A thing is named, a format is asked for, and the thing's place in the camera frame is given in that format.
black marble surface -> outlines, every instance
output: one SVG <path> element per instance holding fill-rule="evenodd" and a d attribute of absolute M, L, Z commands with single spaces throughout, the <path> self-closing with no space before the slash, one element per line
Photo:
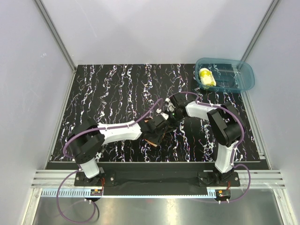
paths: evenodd
<path fill-rule="evenodd" d="M 228 64 L 205 66 L 214 74 L 228 73 L 231 68 Z M 241 95 L 200 89 L 194 64 L 79 65 L 50 161 L 70 161 L 63 156 L 62 148 L 71 129 L 83 120 L 91 118 L 109 124 L 136 120 L 158 98 L 178 91 L 195 92 L 205 103 L 232 102 L 246 124 L 245 139 L 238 147 L 235 160 L 259 161 Z M 182 121 L 181 127 L 159 147 L 143 140 L 120 141 L 103 146 L 97 154 L 99 162 L 202 162 L 215 157 L 211 127 L 207 121 L 197 118 Z"/>

transparent plastic bin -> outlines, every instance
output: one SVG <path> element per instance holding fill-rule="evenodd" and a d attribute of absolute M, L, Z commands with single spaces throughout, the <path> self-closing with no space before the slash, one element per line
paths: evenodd
<path fill-rule="evenodd" d="M 216 86 L 201 83 L 199 71 L 207 68 L 216 80 Z M 195 78 L 200 88 L 211 91 L 241 93 L 253 88 L 255 80 L 251 66 L 243 61 L 202 58 L 196 62 Z"/>

white wall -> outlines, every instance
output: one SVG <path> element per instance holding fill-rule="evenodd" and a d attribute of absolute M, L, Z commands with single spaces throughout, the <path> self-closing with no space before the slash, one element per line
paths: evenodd
<path fill-rule="evenodd" d="M 280 2 L 247 62 L 255 73 L 249 93 L 267 152 L 300 222 L 299 8 L 298 0 Z"/>
<path fill-rule="evenodd" d="M 71 70 L 33 0 L 0 3 L 0 224 L 19 224 Z"/>
<path fill-rule="evenodd" d="M 271 0 L 43 0 L 76 64 L 240 59 Z"/>

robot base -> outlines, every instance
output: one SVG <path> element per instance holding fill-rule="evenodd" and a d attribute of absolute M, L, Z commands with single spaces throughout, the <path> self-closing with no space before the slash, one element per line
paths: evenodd
<path fill-rule="evenodd" d="M 228 187 L 230 181 L 231 187 L 240 187 L 240 179 L 237 172 L 232 172 L 230 176 L 227 176 L 223 180 L 216 179 L 215 172 L 199 172 L 198 173 L 199 186 L 206 187 Z"/>
<path fill-rule="evenodd" d="M 100 173 L 97 176 L 89 179 L 85 176 L 84 172 L 77 172 L 75 176 L 74 186 L 100 187 L 102 186 L 101 178 L 104 178 L 104 186 L 111 187 L 114 186 L 115 176 L 115 171 L 105 171 L 105 173 Z"/>

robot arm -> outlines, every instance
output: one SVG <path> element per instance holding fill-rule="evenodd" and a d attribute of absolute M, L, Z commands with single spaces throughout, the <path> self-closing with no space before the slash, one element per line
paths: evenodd
<path fill-rule="evenodd" d="M 87 120 L 71 133 L 74 135 L 91 129 L 105 128 L 104 130 L 90 132 L 80 136 L 70 143 L 75 161 L 83 169 L 87 178 L 99 174 L 95 155 L 101 146 L 110 142 L 121 140 L 136 140 L 142 138 L 154 146 L 158 146 L 166 133 L 176 130 L 180 121 L 185 117 L 197 117 L 209 120 L 214 136 L 218 142 L 218 155 L 215 162 L 215 172 L 218 179 L 225 179 L 233 171 L 231 155 L 235 151 L 234 144 L 241 136 L 241 130 L 236 121 L 221 109 L 212 106 L 198 105 L 195 101 L 186 100 L 185 95 L 177 93 L 166 99 L 167 110 L 157 110 L 154 118 L 148 118 L 138 123 L 134 121 L 123 124 L 97 124 Z M 242 122 L 235 108 L 230 102 L 222 105 L 231 111 Z"/>

